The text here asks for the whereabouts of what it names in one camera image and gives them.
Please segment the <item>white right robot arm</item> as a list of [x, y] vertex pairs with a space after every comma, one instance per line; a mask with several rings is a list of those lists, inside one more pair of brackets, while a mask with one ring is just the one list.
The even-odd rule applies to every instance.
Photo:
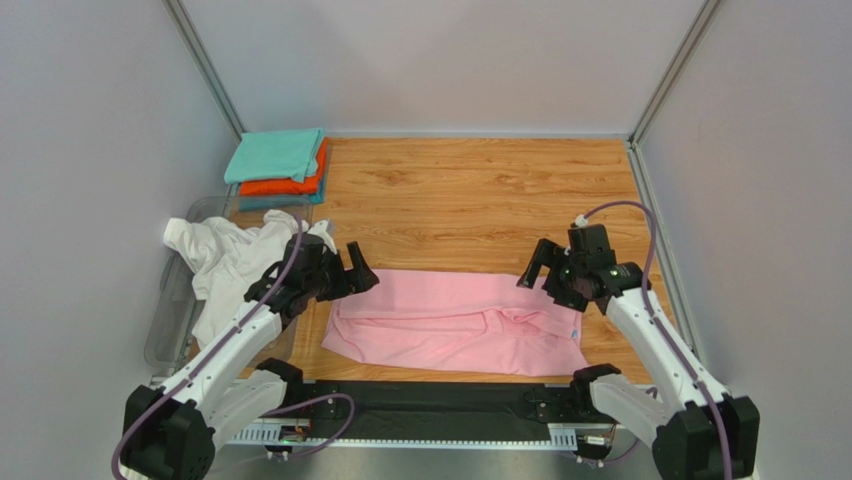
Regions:
[[755, 472], [760, 413], [704, 367], [667, 319], [642, 268], [618, 262], [606, 228], [572, 225], [568, 244], [542, 238], [517, 284], [541, 285], [554, 304], [596, 305], [629, 341], [657, 394], [611, 364], [577, 370], [571, 387], [585, 409], [605, 415], [648, 446], [663, 479], [749, 479]]

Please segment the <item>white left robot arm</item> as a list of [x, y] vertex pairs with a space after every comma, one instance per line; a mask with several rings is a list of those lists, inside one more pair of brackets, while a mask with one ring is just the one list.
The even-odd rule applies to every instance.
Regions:
[[202, 479], [216, 453], [255, 420], [299, 414], [331, 400], [352, 403], [339, 392], [305, 399], [301, 371], [283, 360], [269, 358], [248, 379], [237, 379], [310, 302], [343, 299], [379, 284], [359, 244], [346, 248], [349, 267], [328, 234], [298, 231], [209, 345], [158, 387], [134, 390], [112, 454], [113, 477], [133, 472], [149, 479]]

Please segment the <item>pink t-shirt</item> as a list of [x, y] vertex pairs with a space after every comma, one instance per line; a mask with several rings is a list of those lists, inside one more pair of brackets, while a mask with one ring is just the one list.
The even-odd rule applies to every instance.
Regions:
[[333, 302], [322, 347], [363, 364], [528, 377], [588, 367], [582, 315], [509, 274], [379, 269]]

